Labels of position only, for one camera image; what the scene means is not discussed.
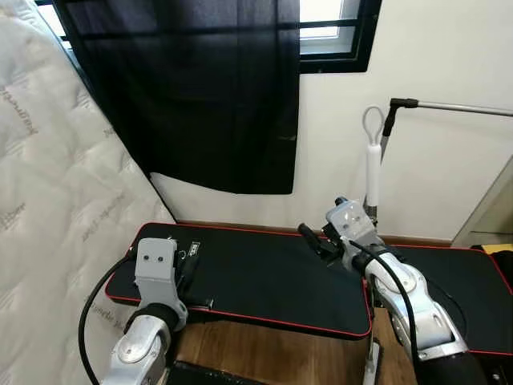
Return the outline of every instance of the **black mouse pad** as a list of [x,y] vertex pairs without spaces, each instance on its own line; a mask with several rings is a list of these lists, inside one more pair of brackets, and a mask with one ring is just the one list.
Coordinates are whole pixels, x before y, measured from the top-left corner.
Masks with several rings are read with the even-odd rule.
[[404,262],[426,277],[474,352],[513,356],[511,288],[488,254],[473,249],[397,246]]
[[[187,295],[213,302],[211,309],[189,307],[190,315],[338,338],[364,338],[370,331],[360,277],[327,269],[299,234],[149,223],[132,245],[145,237],[172,237],[185,252],[195,242],[199,265]],[[135,262],[124,264],[107,295],[125,303],[140,299],[134,271]]]

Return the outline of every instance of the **mattress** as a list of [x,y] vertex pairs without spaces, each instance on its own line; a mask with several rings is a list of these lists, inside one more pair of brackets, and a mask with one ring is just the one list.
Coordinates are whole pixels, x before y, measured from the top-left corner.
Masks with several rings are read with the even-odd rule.
[[[147,221],[172,218],[34,3],[0,0],[0,384],[86,384],[87,295]],[[87,349],[99,377],[133,308],[103,291]]]

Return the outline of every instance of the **sticker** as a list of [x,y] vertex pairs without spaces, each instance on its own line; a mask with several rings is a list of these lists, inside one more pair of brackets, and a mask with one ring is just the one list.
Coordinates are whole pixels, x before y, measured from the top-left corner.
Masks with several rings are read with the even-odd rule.
[[201,242],[193,242],[191,244],[191,248],[189,249],[188,257],[192,257],[198,254],[198,250],[200,249]]

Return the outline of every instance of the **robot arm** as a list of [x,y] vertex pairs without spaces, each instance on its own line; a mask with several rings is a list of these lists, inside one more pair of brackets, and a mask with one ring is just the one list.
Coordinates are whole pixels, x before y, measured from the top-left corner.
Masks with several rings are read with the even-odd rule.
[[156,385],[163,376],[171,334],[185,326],[188,316],[176,289],[176,249],[172,239],[139,242],[135,282],[141,303],[112,351],[103,385]]
[[[401,263],[388,251],[373,222],[356,201],[338,198],[336,204],[326,214],[328,224],[323,228],[329,239],[328,245],[323,245],[305,225],[300,225],[299,232],[322,259],[329,263],[341,259],[347,270],[357,271],[366,277],[390,313],[394,332],[414,364],[418,382],[486,384],[483,371],[469,353],[449,314],[430,297],[422,273]],[[363,253],[355,244],[378,256],[401,282],[413,311],[414,346],[410,339],[410,320],[404,296],[383,264],[373,255]]]

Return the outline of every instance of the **white cylindrical object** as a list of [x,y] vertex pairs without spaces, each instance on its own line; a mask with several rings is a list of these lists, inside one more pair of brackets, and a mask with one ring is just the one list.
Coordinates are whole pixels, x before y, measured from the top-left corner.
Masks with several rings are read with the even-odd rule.
[[379,168],[381,167],[382,146],[367,146],[367,205],[377,206],[379,200]]

